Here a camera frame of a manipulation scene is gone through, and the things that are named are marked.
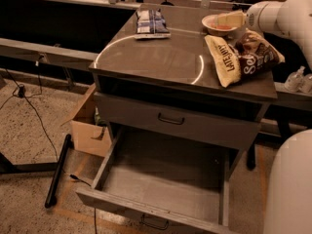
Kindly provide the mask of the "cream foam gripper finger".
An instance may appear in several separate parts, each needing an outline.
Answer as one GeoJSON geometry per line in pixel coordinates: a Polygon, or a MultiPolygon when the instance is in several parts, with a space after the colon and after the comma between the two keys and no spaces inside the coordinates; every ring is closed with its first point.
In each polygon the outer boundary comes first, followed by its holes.
{"type": "Polygon", "coordinates": [[[230,13],[222,13],[215,16],[214,24],[226,27],[241,27],[246,22],[246,14],[241,11],[233,11],[230,13]]]}

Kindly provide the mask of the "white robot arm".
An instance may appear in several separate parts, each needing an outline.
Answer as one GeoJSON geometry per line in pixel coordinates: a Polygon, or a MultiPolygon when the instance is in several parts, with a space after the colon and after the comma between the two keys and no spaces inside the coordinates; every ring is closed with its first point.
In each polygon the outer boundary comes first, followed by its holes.
{"type": "MultiPolygon", "coordinates": [[[[248,15],[247,28],[291,39],[312,66],[312,0],[263,1],[248,15]]],[[[263,234],[312,234],[312,130],[290,136],[275,156],[263,234]]]]}

